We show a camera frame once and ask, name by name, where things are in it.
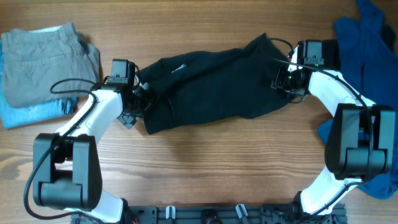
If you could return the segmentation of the folded grey trousers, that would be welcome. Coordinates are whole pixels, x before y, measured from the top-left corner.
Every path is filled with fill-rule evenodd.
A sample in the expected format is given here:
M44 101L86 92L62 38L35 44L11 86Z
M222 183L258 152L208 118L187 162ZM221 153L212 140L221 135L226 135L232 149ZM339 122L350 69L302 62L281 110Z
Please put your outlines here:
M100 52L86 42L72 23L40 30L13 29L1 35L4 55L2 92L14 108L81 96L100 79Z

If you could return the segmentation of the black shorts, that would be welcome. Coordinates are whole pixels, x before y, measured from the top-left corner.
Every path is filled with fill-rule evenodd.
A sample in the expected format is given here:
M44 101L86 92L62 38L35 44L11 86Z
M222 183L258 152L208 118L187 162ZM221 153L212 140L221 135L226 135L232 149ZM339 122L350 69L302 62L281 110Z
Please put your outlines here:
M144 113L149 134L232 116L256 118L295 97L271 83L287 57L266 34L242 49L196 51L162 58L141 70L155 95Z

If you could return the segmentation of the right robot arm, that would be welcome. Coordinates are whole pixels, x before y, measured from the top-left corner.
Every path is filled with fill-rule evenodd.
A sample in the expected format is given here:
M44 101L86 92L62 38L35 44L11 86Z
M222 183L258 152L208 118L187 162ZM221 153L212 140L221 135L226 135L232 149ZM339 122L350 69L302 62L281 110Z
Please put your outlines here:
M395 111L360 95L327 60L325 40L302 40L283 61L271 87L318 98L333 116L325 145L325 168L290 204L292 223L317 221L353 188L392 167Z

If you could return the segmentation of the dark blue garment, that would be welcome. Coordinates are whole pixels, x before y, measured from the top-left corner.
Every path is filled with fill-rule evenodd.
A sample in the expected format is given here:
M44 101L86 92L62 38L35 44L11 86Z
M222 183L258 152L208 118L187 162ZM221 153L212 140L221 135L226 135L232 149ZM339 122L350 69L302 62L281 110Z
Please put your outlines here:
M334 23L343 78L366 98L397 111L396 33L371 1L356 3L360 20L342 17Z

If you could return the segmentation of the folded light blue jeans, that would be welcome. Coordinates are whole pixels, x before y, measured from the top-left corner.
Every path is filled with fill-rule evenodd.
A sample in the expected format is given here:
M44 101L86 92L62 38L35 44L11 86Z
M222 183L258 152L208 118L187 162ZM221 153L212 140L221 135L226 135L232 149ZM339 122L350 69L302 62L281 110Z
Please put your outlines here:
M38 105L13 108L6 100L2 84L4 83L5 44L1 42L1 120L6 129L16 128L40 121L59 118L75 111L78 98L59 98Z

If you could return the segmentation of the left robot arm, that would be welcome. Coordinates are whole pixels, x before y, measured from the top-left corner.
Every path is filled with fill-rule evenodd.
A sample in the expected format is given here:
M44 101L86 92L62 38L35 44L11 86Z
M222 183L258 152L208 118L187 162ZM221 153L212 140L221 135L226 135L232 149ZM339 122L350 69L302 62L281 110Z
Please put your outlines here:
M111 74L94 83L81 110L55 133L41 133L33 145L34 167L24 190L27 212L43 220L29 205L61 210L52 219L71 216L73 223L137 223L125 199L103 189L97 145L113 120L132 128L152 103L139 67L114 59Z

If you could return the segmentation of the black garment under blue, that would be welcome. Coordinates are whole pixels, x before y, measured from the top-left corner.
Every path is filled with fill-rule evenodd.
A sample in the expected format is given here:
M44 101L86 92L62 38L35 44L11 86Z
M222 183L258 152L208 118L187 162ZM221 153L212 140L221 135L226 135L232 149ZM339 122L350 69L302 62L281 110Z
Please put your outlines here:
M396 40L396 37L396 33L391 26L382 26L381 39L392 53L394 53L394 42ZM320 68L324 68L326 70L340 71L341 62L338 49L338 41L336 39L322 41L322 58L324 62L323 65L319 65Z

